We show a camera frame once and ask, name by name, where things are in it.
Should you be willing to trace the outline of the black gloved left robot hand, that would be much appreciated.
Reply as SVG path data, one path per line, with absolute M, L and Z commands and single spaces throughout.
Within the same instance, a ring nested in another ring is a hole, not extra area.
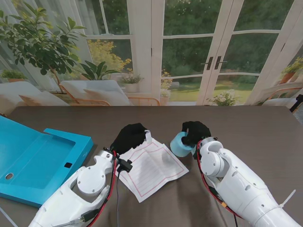
M 146 130 L 141 123 L 125 126 L 111 144 L 110 149 L 121 155 L 132 148 L 136 148 L 146 139 Z

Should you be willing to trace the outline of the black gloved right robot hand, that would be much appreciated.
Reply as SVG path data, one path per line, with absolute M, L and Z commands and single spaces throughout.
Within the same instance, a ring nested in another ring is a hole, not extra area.
M 187 135 L 181 139 L 182 143 L 192 147 L 200 140 L 212 136 L 209 128 L 199 121 L 184 122 L 182 124 L 182 132 L 187 132 Z

